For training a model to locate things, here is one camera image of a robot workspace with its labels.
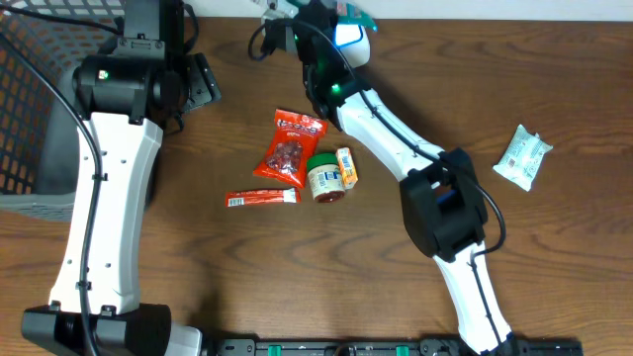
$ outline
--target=perforated basket side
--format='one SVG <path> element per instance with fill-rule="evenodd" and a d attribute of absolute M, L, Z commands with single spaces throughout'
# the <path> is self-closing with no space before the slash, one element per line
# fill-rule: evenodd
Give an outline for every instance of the perforated basket side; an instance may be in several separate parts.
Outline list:
<path fill-rule="evenodd" d="M 100 22 L 115 27 L 124 15 L 119 0 L 27 0 L 3 4 L 43 14 Z M 107 32 L 49 23 L 17 14 L 0 14 L 0 31 L 53 83 L 61 74 L 96 53 Z M 38 194 L 43 148 L 53 97 L 17 58 L 0 48 L 0 210 L 46 220 L 69 221 L 74 194 Z"/>

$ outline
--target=green lid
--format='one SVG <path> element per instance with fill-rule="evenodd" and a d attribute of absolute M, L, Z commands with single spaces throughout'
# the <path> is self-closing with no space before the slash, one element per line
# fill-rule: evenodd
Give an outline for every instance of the green lid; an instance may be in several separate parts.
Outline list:
<path fill-rule="evenodd" d="M 312 156 L 308 160 L 308 171 L 310 172 L 314 168 L 325 164 L 335 164 L 338 166 L 338 159 L 336 159 L 336 154 L 334 153 L 322 153 Z"/>

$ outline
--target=white wall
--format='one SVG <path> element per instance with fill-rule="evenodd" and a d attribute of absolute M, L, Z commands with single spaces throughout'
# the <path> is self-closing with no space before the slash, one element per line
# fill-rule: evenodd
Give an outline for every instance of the white wall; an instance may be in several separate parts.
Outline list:
<path fill-rule="evenodd" d="M 200 16 L 258 17 L 251 0 L 186 0 Z M 356 0 L 378 19 L 633 21 L 633 0 Z"/>

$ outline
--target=red snack bag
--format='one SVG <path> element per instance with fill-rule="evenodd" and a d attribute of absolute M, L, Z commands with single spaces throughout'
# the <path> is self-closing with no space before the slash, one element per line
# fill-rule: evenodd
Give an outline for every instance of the red snack bag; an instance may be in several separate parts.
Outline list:
<path fill-rule="evenodd" d="M 304 188 L 306 163 L 315 154 L 318 140 L 325 135 L 327 122 L 277 109 L 275 126 L 273 142 L 253 174 Z"/>
<path fill-rule="evenodd" d="M 301 196 L 297 188 L 261 189 L 245 192 L 226 193 L 226 206 L 260 205 L 269 203 L 300 203 Z"/>

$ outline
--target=white packet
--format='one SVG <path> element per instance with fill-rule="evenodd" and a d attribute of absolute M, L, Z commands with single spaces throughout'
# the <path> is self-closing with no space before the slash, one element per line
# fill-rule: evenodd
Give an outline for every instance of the white packet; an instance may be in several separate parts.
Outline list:
<path fill-rule="evenodd" d="M 510 146 L 493 169 L 529 192 L 543 156 L 551 149 L 552 146 L 543 142 L 538 133 L 532 135 L 519 125 Z"/>

